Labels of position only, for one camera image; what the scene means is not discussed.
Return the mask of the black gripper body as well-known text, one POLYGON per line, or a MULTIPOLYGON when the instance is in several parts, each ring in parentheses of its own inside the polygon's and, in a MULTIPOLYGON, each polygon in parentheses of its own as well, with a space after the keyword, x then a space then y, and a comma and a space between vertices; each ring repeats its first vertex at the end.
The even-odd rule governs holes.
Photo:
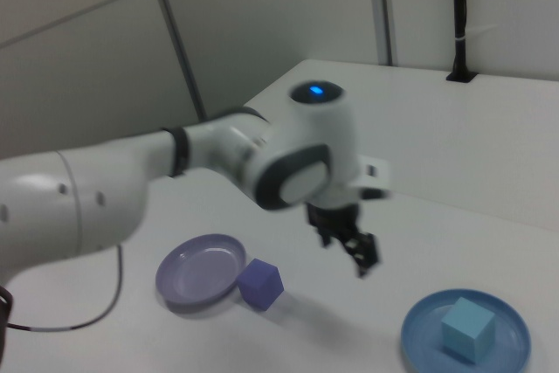
POLYGON ((348 204, 340 208, 324 209, 306 204, 308 223, 315 228, 321 238, 360 238, 357 227, 360 212, 358 204, 348 204))

